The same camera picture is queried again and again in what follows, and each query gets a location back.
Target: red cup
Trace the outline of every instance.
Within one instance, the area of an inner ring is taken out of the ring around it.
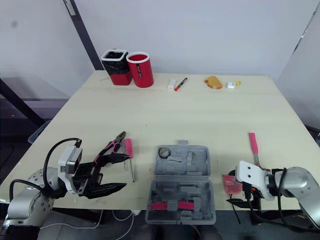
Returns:
[[[139,88],[148,88],[154,84],[150,57],[148,53],[136,51],[126,56],[135,85]]]

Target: screwdriver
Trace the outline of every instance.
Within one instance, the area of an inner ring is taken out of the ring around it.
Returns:
[[[256,141],[256,134],[254,132],[249,132],[249,138],[250,138],[250,144],[251,144],[251,149],[253,152],[255,163],[258,167],[261,168],[259,157],[258,157],[258,145]]]

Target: black cable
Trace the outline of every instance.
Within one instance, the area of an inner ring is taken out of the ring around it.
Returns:
[[[264,222],[264,223],[268,223],[268,224],[272,224],[272,225],[275,225],[275,226],[280,226],[280,227],[287,227],[286,225],[284,225],[283,223],[280,223],[280,222],[275,222],[275,221],[270,221],[270,220],[267,220],[265,218],[262,218],[260,217],[254,210],[254,208],[252,207],[252,204],[251,204],[251,201],[250,201],[250,197],[246,198],[248,204],[249,204],[249,208],[250,208],[250,211],[252,213],[252,215],[258,219],[259,221],[261,222]],[[305,229],[306,232],[311,232],[311,233],[320,233],[317,229],[309,229],[309,228],[306,228]]]
[[[231,203],[231,205],[232,205],[234,214],[235,214],[235,216],[236,216],[236,219],[238,220],[238,223],[241,224],[241,221],[240,221],[240,218],[239,218],[239,216],[238,216],[238,214],[237,214],[237,212],[236,212],[235,206],[234,206],[232,203]]]
[[[278,198],[278,210],[279,210],[279,213],[280,213],[280,217],[281,217],[281,220],[282,222],[284,223],[284,225],[290,229],[291,231],[293,232],[296,232],[296,233],[303,233],[305,232],[306,230],[309,230],[308,229],[304,229],[304,228],[300,228],[298,226],[291,226],[288,224],[287,220],[285,219],[284,217],[284,214],[282,212],[282,208],[281,208],[281,192],[283,191],[283,188],[284,188],[284,179],[285,179],[285,175],[287,174],[287,169],[286,168],[283,168],[283,172],[282,172],[282,175],[281,175],[281,178],[280,178],[280,182],[279,182],[279,187],[278,187],[278,194],[277,194],[277,198]]]
[[[10,151],[9,155],[6,157],[6,159],[5,159],[4,161],[1,161],[0,167],[1,167],[3,164],[5,164],[5,162],[11,157],[12,153],[14,152],[15,146],[13,146],[12,144],[8,144],[8,146],[11,147],[11,151]]]
[[[15,183],[22,183],[22,184],[25,184],[25,185],[29,185],[31,187],[34,187],[35,189],[38,189],[42,194],[45,195],[45,190],[42,187],[40,187],[39,185],[34,184],[32,182],[29,182],[29,181],[26,181],[26,180],[15,179],[10,183],[10,188],[9,188],[9,199],[10,199],[10,202],[12,201],[12,199],[14,199],[14,185],[15,185]]]
[[[68,141],[76,141],[76,143],[74,144],[77,148],[81,145],[82,140],[76,137],[71,137],[71,138],[66,138],[63,139],[59,142],[57,142],[48,152],[48,154],[46,155],[45,161],[44,161],[44,165],[43,165],[43,183],[44,183],[44,188],[45,189],[49,189],[52,190],[51,186],[48,183],[48,179],[47,179],[47,168],[48,168],[48,162],[50,159],[51,154],[53,153],[53,151],[56,149],[56,147],[58,147],[60,144],[68,142]]]

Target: marker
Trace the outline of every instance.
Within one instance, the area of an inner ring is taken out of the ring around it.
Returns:
[[[183,79],[183,81],[174,89],[175,91],[178,91],[179,88],[181,88],[181,86],[185,83],[185,81],[187,81],[188,78],[186,77],[185,79]]]

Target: black trash bag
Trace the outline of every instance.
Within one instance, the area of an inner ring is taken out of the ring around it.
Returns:
[[[104,59],[119,59],[123,52],[114,52],[110,51],[106,56],[104,56]],[[121,61],[105,61],[102,60],[102,64],[105,68],[105,70],[108,72],[109,76],[112,74],[126,74],[130,71],[129,65],[126,59],[126,56],[128,55],[128,52],[125,53],[123,59]]]

